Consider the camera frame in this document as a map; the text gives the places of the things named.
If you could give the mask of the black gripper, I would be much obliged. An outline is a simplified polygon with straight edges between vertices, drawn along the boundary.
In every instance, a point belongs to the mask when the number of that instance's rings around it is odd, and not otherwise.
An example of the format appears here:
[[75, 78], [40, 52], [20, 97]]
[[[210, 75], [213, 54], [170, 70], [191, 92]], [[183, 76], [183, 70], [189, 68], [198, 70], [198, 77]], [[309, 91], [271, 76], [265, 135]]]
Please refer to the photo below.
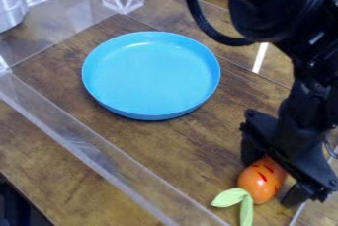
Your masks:
[[296, 179], [282, 205], [297, 207], [312, 200], [325, 201], [338, 191], [338, 175], [324, 153], [328, 134], [338, 127], [338, 85], [293, 84], [273, 117], [254, 109], [245, 111], [241, 124], [241, 160], [250, 166], [271, 157]]

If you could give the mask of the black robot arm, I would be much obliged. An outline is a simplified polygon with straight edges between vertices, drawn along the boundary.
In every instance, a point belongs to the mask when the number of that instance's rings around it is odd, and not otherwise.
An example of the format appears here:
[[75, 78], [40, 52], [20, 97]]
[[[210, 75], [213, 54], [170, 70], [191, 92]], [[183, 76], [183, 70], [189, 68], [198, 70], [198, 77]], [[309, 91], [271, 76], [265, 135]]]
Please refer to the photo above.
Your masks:
[[230, 0], [229, 5], [238, 32], [274, 44], [292, 60], [294, 76], [277, 117], [245, 112], [242, 162], [269, 155], [296, 178], [285, 206], [325, 201], [338, 191], [324, 156], [328, 134], [338, 127], [338, 5], [334, 0]]

